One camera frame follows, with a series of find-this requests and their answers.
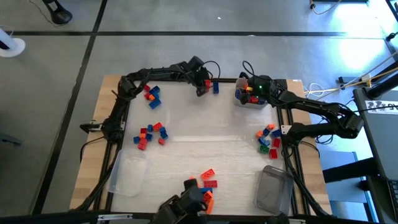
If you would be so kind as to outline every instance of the concrete floor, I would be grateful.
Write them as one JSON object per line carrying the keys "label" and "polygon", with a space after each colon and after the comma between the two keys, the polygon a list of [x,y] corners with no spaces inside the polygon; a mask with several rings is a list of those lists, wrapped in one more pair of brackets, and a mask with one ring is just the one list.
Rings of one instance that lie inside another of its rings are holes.
{"label": "concrete floor", "polygon": [[[34,0],[42,7],[41,0]],[[27,0],[0,0],[0,24],[17,31],[92,31],[100,0],[61,1],[73,13],[71,23],[53,27]],[[317,3],[322,11],[331,4]],[[99,31],[250,31],[345,32],[344,37],[136,35],[96,36],[72,114],[45,213],[68,210],[86,134],[79,124],[91,120],[104,75],[127,74],[143,67],[168,66],[197,55],[215,60],[224,78],[236,78],[242,60],[272,78],[303,80],[336,87],[340,76],[358,76],[390,55],[379,19],[364,3],[343,3],[316,16],[307,0],[285,1],[108,1]],[[67,107],[90,36],[18,36],[27,43],[19,57],[0,58],[0,131],[21,138],[12,147],[0,143],[0,216],[30,212]],[[382,70],[388,61],[374,73]],[[327,101],[347,103],[352,90]],[[312,116],[313,122],[318,118]],[[356,151],[371,156],[364,132],[355,140],[335,138],[321,150]]]}

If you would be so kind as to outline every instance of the green block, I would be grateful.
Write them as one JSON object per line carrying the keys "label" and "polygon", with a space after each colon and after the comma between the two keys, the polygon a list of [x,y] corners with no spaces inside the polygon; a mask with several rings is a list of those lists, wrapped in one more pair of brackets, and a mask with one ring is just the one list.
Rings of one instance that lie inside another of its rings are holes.
{"label": "green block", "polygon": [[260,146],[260,152],[268,153],[269,152],[269,148],[267,146]]}

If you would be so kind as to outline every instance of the white cable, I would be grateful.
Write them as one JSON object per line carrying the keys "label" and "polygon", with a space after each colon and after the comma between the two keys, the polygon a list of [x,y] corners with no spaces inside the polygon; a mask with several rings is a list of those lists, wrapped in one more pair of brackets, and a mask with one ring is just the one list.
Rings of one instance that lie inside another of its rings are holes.
{"label": "white cable", "polygon": [[[316,85],[317,87],[319,87],[319,89],[321,90],[321,92],[320,92],[320,94],[315,94],[315,93],[313,93],[312,91],[313,91],[313,89],[312,89],[312,86],[313,85]],[[316,97],[321,97],[321,96],[323,96],[323,94],[325,93],[325,89],[321,86],[321,85],[319,85],[319,84],[317,84],[317,83],[311,83],[310,84],[310,89],[308,90],[305,86],[304,86],[304,89],[305,89],[305,91],[307,92],[306,93],[306,98],[308,98],[310,95],[314,95],[314,96],[316,96]]]}
{"label": "white cable", "polygon": [[12,37],[12,34],[14,33],[14,28],[13,27],[11,27],[11,26],[7,26],[7,25],[0,25],[0,27],[8,27],[8,28],[10,28],[11,29],[11,33],[10,33],[10,37]]}
{"label": "white cable", "polygon": [[330,94],[332,94],[332,93],[334,93],[334,92],[336,92],[336,91],[340,91],[341,89],[345,88],[347,85],[349,85],[349,84],[353,83],[354,81],[359,80],[361,77],[363,77],[363,76],[365,76],[365,75],[367,75],[367,74],[373,72],[375,69],[377,69],[378,67],[380,67],[380,65],[384,64],[384,62],[388,61],[390,58],[392,58],[392,57],[393,57],[394,55],[396,55],[397,53],[398,53],[398,51],[394,52],[392,55],[390,55],[390,57],[386,58],[384,61],[382,61],[380,64],[376,65],[376,66],[375,66],[374,68],[372,68],[370,71],[366,72],[366,73],[363,74],[363,75],[360,75],[360,76],[354,78],[353,80],[349,81],[348,83],[346,83],[345,85],[339,87],[338,89],[333,90],[333,91],[331,91],[330,93],[328,93],[328,94],[326,94],[326,95],[324,95],[324,96],[319,97],[317,100],[320,100],[320,99],[324,98],[325,96],[328,96],[328,95],[330,95]]}
{"label": "white cable", "polygon": [[316,15],[322,15],[323,13],[326,13],[328,11],[330,11],[331,9],[333,9],[334,7],[336,7],[342,0],[339,0],[338,2],[336,2],[334,5],[332,5],[329,9],[327,9],[326,11],[323,12],[316,12],[315,10],[315,4],[314,7],[312,8],[313,13],[315,13]]}

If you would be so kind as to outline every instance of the blue block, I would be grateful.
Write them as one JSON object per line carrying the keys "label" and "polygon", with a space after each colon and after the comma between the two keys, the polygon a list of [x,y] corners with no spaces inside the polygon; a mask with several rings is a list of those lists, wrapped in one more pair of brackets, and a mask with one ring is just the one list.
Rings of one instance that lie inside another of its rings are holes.
{"label": "blue block", "polygon": [[160,134],[160,136],[161,136],[162,139],[164,139],[164,140],[166,140],[166,139],[169,138],[169,136],[166,134],[166,132],[162,132],[162,133]]}
{"label": "blue block", "polygon": [[138,144],[139,143],[139,136],[134,137],[134,143]]}
{"label": "blue block", "polygon": [[262,135],[264,135],[265,137],[267,137],[269,133],[270,133],[270,130],[268,130],[268,129],[264,129],[262,131]]}
{"label": "blue block", "polygon": [[259,143],[262,144],[263,146],[267,146],[266,140],[264,138],[259,138]]}
{"label": "blue block", "polygon": [[147,128],[148,132],[153,132],[154,131],[154,126],[151,124],[148,124],[148,128]]}
{"label": "blue block", "polygon": [[154,138],[154,136],[147,133],[147,135],[145,135],[145,138],[146,138],[148,141],[152,141],[152,138]]}
{"label": "blue block", "polygon": [[213,82],[213,93],[218,94],[218,82]]}
{"label": "blue block", "polygon": [[235,91],[235,97],[236,97],[236,99],[240,99],[240,96],[241,96],[241,90],[236,90]]}
{"label": "blue block", "polygon": [[151,90],[149,90],[150,94],[156,94],[160,91],[160,88],[158,86],[153,87]]}
{"label": "blue block", "polygon": [[162,102],[160,102],[159,99],[155,99],[154,101],[149,103],[149,106],[153,109],[155,109],[157,106],[159,106]]}
{"label": "blue block", "polygon": [[210,191],[211,193],[213,193],[213,189],[211,187],[202,187],[202,188],[200,188],[200,191],[202,194],[205,194],[207,191]]}
{"label": "blue block", "polygon": [[272,132],[272,135],[277,138],[277,137],[281,137],[282,136],[282,131],[280,130],[276,130]]}

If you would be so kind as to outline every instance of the wooden tabletop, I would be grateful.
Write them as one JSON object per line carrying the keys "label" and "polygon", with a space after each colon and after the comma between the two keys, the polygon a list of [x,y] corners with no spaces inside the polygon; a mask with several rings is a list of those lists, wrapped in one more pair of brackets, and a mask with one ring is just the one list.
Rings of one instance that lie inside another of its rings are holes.
{"label": "wooden tabletop", "polygon": [[[116,97],[111,92],[111,90],[117,91],[120,77],[120,75],[106,75],[104,77],[101,89],[99,91],[93,120],[101,123],[111,113],[114,102],[116,100]],[[300,80],[287,80],[287,86],[288,90],[294,92],[298,96],[304,97],[303,85]],[[284,111],[283,114],[284,120],[287,121],[286,112]],[[308,112],[292,110],[292,114],[294,122],[311,124],[310,115]],[[99,138],[101,136],[101,132],[89,133],[87,141]],[[315,145],[314,138],[305,138],[305,141]],[[73,196],[70,203],[70,208],[76,208],[77,206],[79,206],[98,183],[105,148],[106,141],[104,139],[95,141],[85,147],[83,160],[80,164],[75,189],[73,191]],[[318,152],[315,151],[311,146],[305,144],[299,145],[298,148],[300,150],[305,185],[307,186],[315,200],[322,206],[322,208],[326,212],[331,214],[329,198],[326,191],[325,181],[323,180],[322,168],[320,166]],[[298,212],[303,213],[303,207],[301,203],[302,199],[300,191],[296,185],[295,192]],[[107,190],[104,189],[99,208],[105,207],[106,194]]]}

